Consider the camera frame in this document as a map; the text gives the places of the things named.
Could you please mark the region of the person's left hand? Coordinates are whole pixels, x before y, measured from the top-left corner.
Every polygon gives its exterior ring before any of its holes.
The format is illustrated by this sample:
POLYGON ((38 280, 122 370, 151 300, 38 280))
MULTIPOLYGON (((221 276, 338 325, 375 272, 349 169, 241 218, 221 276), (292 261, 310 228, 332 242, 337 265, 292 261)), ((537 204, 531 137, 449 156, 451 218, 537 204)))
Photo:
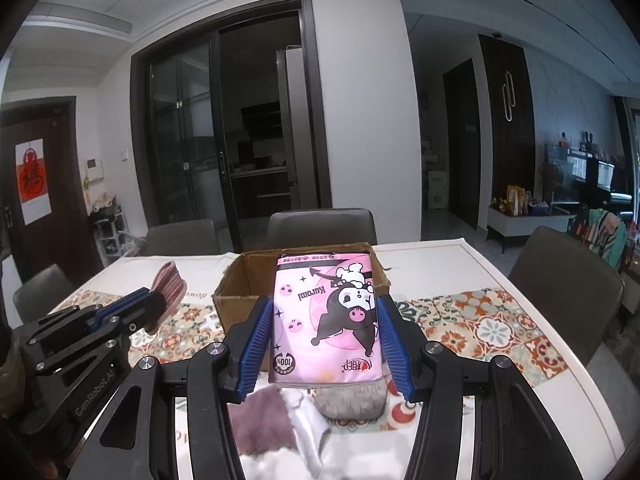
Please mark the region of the person's left hand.
POLYGON ((15 338, 11 339, 6 362, 0 367, 0 414, 9 418, 23 404, 26 388, 25 365, 20 346, 15 338))

